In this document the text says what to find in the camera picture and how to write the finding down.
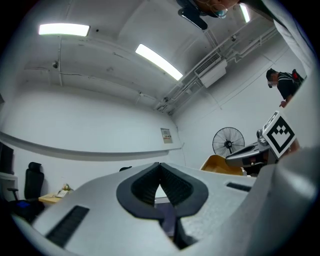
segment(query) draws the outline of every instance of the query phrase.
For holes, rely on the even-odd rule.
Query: office chair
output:
[[[15,200],[8,202],[10,209],[16,215],[31,223],[37,215],[45,208],[42,202],[38,201],[45,175],[40,172],[40,163],[31,162],[25,171],[24,197],[25,200],[18,200],[17,188],[8,188],[12,191]]]

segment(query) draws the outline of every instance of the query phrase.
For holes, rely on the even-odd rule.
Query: air conditioner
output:
[[[195,71],[195,75],[200,78],[205,87],[211,86],[215,81],[226,74],[227,61],[221,60],[218,53],[214,53]]]

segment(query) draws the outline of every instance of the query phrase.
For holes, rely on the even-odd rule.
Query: black fan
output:
[[[245,147],[245,139],[236,128],[225,127],[219,130],[212,141],[216,155],[227,157]]]

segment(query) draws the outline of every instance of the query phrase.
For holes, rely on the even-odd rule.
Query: security camera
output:
[[[59,67],[58,61],[52,62],[52,67],[53,67],[54,69],[57,69],[57,68]]]

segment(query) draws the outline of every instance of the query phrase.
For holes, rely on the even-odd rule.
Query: fluorescent light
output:
[[[180,78],[182,78],[183,75],[174,66],[172,66],[168,61],[166,61],[159,54],[155,53],[145,45],[140,44],[135,52],[142,57],[145,57],[152,63],[156,64],[158,67],[162,68],[174,79],[179,80]]]
[[[39,35],[63,34],[86,37],[89,28],[87,25],[70,23],[43,24],[39,27]]]
[[[241,8],[243,17],[245,19],[245,22],[248,23],[250,21],[250,16],[249,16],[247,7],[245,5],[243,5],[243,4],[240,4],[240,8]]]

